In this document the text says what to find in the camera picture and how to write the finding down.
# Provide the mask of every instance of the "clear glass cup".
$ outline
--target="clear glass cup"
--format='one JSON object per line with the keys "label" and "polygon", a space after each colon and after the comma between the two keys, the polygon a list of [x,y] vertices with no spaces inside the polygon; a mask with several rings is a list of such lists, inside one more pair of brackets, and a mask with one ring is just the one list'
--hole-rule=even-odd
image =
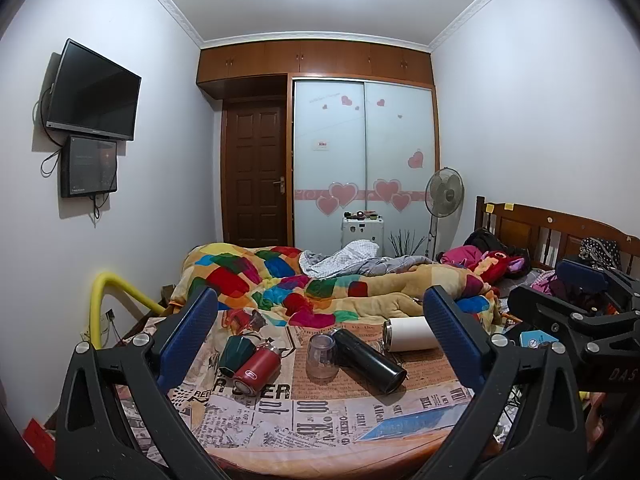
{"label": "clear glass cup", "polygon": [[306,374],[311,378],[330,379],[338,373],[334,338],[315,334],[306,350]]}

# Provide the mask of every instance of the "blue clamp pad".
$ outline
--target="blue clamp pad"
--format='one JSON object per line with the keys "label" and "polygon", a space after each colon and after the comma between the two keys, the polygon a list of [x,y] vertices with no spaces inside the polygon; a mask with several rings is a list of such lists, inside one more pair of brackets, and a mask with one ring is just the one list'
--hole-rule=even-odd
{"label": "blue clamp pad", "polygon": [[602,272],[571,260],[558,262],[556,276],[564,283],[579,286],[588,294],[605,292],[609,288],[609,282]]}
{"label": "blue clamp pad", "polygon": [[159,352],[158,388],[164,394],[182,384],[211,330],[218,316],[216,291],[210,286],[202,286],[174,316],[181,316],[181,319]]}
{"label": "blue clamp pad", "polygon": [[476,393],[484,386],[484,370],[491,358],[487,334],[478,321],[465,314],[444,289],[435,285],[427,289],[422,302],[424,319],[463,386]]}

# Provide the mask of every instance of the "wooden cabinet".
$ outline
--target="wooden cabinet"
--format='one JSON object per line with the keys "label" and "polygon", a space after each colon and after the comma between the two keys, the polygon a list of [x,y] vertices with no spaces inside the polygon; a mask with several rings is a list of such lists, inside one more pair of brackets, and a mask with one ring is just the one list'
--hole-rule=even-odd
{"label": "wooden cabinet", "polygon": [[398,46],[371,45],[371,75],[404,79],[404,58]]}
{"label": "wooden cabinet", "polygon": [[371,75],[371,44],[362,41],[336,41],[338,74]]}
{"label": "wooden cabinet", "polygon": [[300,42],[265,41],[264,69],[268,74],[300,72]]}
{"label": "wooden cabinet", "polygon": [[233,47],[234,45],[219,46],[203,50],[200,54],[197,82],[202,83],[229,77],[229,59]]}
{"label": "wooden cabinet", "polygon": [[338,51],[336,41],[300,41],[300,72],[336,73]]}
{"label": "wooden cabinet", "polygon": [[230,48],[228,77],[264,73],[264,43],[240,43]]}
{"label": "wooden cabinet", "polygon": [[403,49],[404,77],[407,81],[433,84],[431,71],[431,56],[417,50]]}
{"label": "wooden cabinet", "polygon": [[196,81],[299,72],[433,84],[431,57],[425,52],[339,40],[262,41],[208,48],[200,54]]}

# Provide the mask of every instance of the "sliding wardrobe door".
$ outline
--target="sliding wardrobe door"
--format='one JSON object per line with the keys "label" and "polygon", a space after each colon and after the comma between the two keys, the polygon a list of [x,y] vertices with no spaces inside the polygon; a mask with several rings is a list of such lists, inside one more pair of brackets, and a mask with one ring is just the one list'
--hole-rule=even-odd
{"label": "sliding wardrobe door", "polygon": [[[383,254],[395,256],[391,235],[409,243],[429,233],[424,188],[434,172],[435,134],[431,91],[365,83],[367,122],[367,209],[385,220]],[[416,254],[424,254],[426,241]]]}
{"label": "sliding wardrobe door", "polygon": [[295,246],[332,254],[345,211],[365,208],[364,85],[296,81],[293,118]]}

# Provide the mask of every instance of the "wooden headboard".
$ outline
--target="wooden headboard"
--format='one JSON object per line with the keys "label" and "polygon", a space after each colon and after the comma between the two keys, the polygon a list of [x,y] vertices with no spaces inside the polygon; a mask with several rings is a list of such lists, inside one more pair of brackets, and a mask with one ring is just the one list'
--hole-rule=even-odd
{"label": "wooden headboard", "polygon": [[623,253],[623,267],[632,273],[640,257],[640,239],[615,227],[580,216],[528,205],[485,202],[476,197],[476,227],[485,227],[505,245],[528,249],[532,266],[553,268],[556,261],[578,254],[583,238],[615,240]]}

